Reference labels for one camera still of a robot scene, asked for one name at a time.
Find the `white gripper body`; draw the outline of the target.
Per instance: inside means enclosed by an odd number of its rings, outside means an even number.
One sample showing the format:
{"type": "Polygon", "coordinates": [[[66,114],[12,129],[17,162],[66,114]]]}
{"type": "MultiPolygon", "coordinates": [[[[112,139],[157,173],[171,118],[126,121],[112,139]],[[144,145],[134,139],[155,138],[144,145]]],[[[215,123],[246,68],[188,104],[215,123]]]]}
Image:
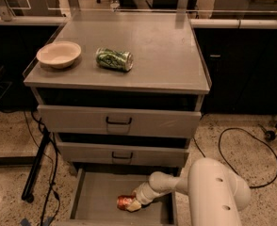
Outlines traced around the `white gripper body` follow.
{"type": "Polygon", "coordinates": [[[142,205],[147,205],[151,203],[154,199],[159,198],[161,196],[161,194],[154,191],[147,182],[142,183],[134,190],[137,191],[137,195],[135,196],[136,200],[140,202],[142,205]]]}

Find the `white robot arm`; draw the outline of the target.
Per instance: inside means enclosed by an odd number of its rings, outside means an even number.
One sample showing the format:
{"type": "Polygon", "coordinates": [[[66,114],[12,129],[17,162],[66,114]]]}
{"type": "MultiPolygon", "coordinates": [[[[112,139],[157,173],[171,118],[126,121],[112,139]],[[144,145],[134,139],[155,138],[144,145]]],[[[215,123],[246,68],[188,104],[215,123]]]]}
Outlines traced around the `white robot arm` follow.
{"type": "Polygon", "coordinates": [[[117,204],[135,212],[172,192],[188,195],[192,226],[242,226],[239,211],[251,200],[243,178],[217,160],[202,158],[191,165],[187,177],[153,172],[131,196],[120,196],[117,204]]]}

